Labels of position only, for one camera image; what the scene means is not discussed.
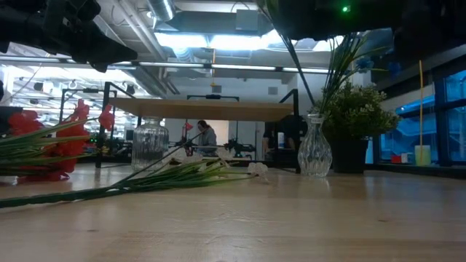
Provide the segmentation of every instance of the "glass jar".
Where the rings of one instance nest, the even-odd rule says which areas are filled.
[[[325,177],[332,164],[332,151],[322,132],[325,118],[319,114],[303,117],[307,123],[307,133],[298,151],[301,174]]]
[[[131,167],[137,171],[161,159],[168,150],[168,129],[160,125],[159,117],[145,117],[145,124],[136,127],[133,136],[133,157]],[[156,170],[162,163],[148,170]]]

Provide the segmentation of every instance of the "wooden table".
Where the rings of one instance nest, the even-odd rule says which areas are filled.
[[[129,167],[0,197],[113,183]],[[465,182],[389,172],[272,170],[209,188],[0,210],[1,261],[466,261]]]

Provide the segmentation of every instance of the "yellow rod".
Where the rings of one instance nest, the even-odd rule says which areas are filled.
[[[422,147],[422,100],[424,99],[424,76],[423,76],[423,70],[422,70],[422,60],[419,61],[419,77],[420,77],[420,82],[421,82],[421,106],[419,108],[419,144],[421,147],[421,154],[420,154],[420,163],[422,163],[422,154],[423,154],[423,147]]]

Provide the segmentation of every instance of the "shelf board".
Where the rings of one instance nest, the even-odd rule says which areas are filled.
[[[276,122],[293,112],[292,104],[212,100],[110,98],[110,104],[135,116]]]

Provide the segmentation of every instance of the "dark hair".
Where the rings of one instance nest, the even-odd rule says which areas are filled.
[[[208,125],[205,120],[199,120],[197,124],[200,124],[202,128],[209,128],[210,127],[210,125]]]

